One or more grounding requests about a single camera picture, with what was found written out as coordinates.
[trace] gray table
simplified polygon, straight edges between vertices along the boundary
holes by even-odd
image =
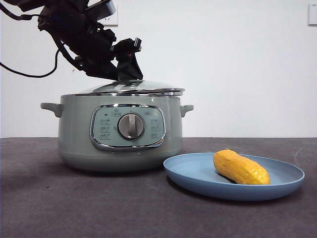
[[[88,173],[66,167],[56,138],[1,140],[2,238],[312,238],[317,234],[317,138],[185,138],[183,152],[230,148],[286,161],[300,189],[266,202],[186,191],[161,169]]]

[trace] control panel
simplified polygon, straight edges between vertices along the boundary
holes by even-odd
[[[92,115],[90,139],[99,149],[155,147],[164,136],[164,117],[155,106],[103,105]]]

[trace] blue plate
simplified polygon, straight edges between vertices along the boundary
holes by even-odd
[[[236,184],[217,173],[214,153],[170,157],[163,163],[167,175],[179,186],[205,196],[236,201],[264,201],[284,197],[301,185],[305,173],[298,167],[265,157],[242,155],[256,161],[269,175],[269,185]]]

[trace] glass lid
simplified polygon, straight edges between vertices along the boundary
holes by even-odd
[[[117,81],[96,89],[87,90],[83,93],[161,94],[180,96],[184,90],[183,88],[177,88],[164,83],[129,80],[127,82]]]

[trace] silver knob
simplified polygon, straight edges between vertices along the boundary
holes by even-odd
[[[118,130],[124,138],[135,139],[142,134],[144,123],[138,115],[126,114],[120,118]]]

